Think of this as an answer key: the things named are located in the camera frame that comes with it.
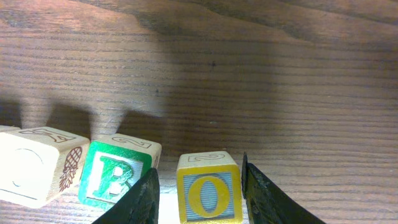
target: white symbol on green block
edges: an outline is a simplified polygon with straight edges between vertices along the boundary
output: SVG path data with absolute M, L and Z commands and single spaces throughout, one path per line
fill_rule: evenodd
M 109 203 L 118 200 L 139 180 L 143 162 L 96 152 L 87 197 Z
M 188 222 L 234 218 L 230 172 L 185 175 L 183 185 Z

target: wooden block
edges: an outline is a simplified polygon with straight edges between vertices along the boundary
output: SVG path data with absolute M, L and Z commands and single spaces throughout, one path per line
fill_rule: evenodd
M 159 143 L 114 134 L 93 141 L 81 178 L 79 200 L 110 209 L 151 168 L 157 168 Z
M 90 140 L 55 128 L 0 133 L 0 199 L 39 208 L 79 183 Z
M 224 151 L 184 154 L 177 167 L 181 223 L 242 223 L 239 167 Z
M 15 131 L 15 130 L 20 130 L 20 128 L 0 125 L 0 132 Z

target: green block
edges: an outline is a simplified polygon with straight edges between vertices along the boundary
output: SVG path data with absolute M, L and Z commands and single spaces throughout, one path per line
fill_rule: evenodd
M 93 141 L 90 145 L 86 157 L 86 163 L 81 177 L 79 200 L 85 205 L 90 205 L 104 210 L 109 210 L 118 200 L 151 168 L 157 166 L 157 161 L 152 162 L 152 156 L 142 152 L 149 149 L 148 146 L 156 145 L 155 142 L 144 142 L 137 144 L 137 141 L 120 141 L 115 144 L 109 144 L 111 138 L 107 143 Z M 126 147 L 121 147 L 121 144 L 134 143 L 134 147 L 143 148 L 140 150 L 133 150 Z

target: yellow painted block face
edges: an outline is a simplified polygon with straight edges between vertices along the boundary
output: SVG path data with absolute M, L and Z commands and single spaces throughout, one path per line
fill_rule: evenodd
M 239 168 L 236 164 L 187 167 L 177 171 L 181 223 L 242 223 Z

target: wooden table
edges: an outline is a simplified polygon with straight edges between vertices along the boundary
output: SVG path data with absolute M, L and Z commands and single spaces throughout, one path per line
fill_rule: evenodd
M 160 223 L 179 155 L 219 150 L 327 223 L 397 223 L 397 60 L 396 0 L 0 0 L 2 124 L 160 142 Z M 77 192 L 0 223 L 91 223 Z

